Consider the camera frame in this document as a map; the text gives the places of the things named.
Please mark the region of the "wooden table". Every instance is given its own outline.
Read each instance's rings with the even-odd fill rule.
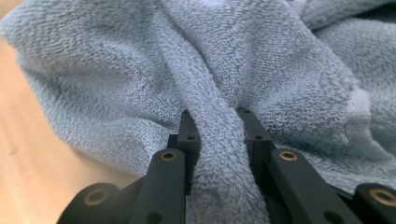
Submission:
[[[21,0],[0,0],[0,18]],[[123,188],[133,175],[105,167],[63,143],[51,130],[0,39],[0,223],[55,223],[83,188],[109,182]]]

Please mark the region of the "light blue towel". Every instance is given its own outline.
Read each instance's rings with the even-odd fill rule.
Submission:
[[[396,189],[396,12],[350,18],[389,2],[30,0],[0,34],[66,143],[143,175],[189,109],[188,222],[268,223],[238,106],[336,187]]]

